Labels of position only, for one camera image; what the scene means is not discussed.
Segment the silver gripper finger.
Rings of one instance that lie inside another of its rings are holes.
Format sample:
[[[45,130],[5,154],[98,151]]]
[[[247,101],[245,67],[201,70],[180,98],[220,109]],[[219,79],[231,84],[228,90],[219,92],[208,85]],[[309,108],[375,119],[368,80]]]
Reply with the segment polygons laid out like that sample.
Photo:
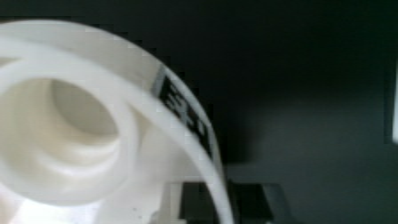
[[[274,183],[228,182],[235,224],[297,224],[283,187]],[[187,224],[220,224],[206,185],[183,184],[178,218]]]

